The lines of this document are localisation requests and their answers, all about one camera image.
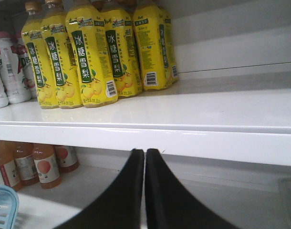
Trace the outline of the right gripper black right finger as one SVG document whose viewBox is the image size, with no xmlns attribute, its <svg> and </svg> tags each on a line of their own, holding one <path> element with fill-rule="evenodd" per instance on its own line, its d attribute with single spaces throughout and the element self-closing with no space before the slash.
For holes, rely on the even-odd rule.
<svg viewBox="0 0 291 229">
<path fill-rule="evenodd" d="M 145 166 L 145 208 L 149 229 L 236 228 L 182 185 L 159 150 L 147 150 Z"/>
</svg>

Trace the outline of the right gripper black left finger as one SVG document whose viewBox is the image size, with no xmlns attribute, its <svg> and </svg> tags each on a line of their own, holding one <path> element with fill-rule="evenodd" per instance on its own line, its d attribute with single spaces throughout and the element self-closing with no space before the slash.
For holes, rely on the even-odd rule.
<svg viewBox="0 0 291 229">
<path fill-rule="evenodd" d="M 133 149 L 110 186 L 90 205 L 57 229 L 139 229 L 144 151 Z"/>
</svg>

